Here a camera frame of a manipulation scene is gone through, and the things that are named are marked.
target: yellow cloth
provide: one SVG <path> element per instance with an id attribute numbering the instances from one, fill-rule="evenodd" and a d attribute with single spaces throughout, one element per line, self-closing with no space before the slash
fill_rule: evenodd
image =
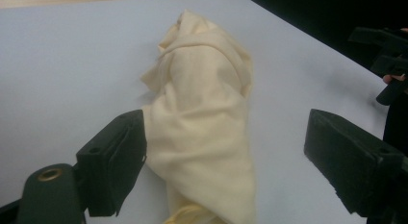
<path id="1" fill-rule="evenodd" d="M 255 223 L 249 153 L 249 55 L 207 19 L 185 11 L 141 79 L 157 93 L 144 106 L 147 164 L 167 184 L 166 224 Z"/>

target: fabric fold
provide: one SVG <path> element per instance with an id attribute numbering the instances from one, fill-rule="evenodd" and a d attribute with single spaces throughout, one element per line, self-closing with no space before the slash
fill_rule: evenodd
<path id="1" fill-rule="evenodd" d="M 147 164 L 167 183 L 170 223 L 255 223 L 246 132 L 252 63 L 213 22 L 185 11 L 141 79 Z"/>

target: white surface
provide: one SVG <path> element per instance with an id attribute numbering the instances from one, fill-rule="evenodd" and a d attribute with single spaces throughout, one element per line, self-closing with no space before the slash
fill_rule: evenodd
<path id="1" fill-rule="evenodd" d="M 252 55 L 251 148 L 259 223 L 363 224 L 303 155 L 311 108 L 381 137 L 381 80 L 249 0 L 119 0 L 0 11 L 0 206 L 20 197 L 46 165 L 75 153 L 117 115 L 151 94 L 139 76 L 157 44 L 190 9 L 219 24 Z M 147 167 L 118 218 L 160 223 L 165 185 Z"/>

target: dark background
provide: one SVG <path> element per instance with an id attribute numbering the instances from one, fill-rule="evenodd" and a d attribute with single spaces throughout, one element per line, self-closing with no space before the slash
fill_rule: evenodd
<path id="1" fill-rule="evenodd" d="M 355 27 L 408 27 L 407 0 L 252 0 L 365 68 L 379 48 L 348 42 Z"/>

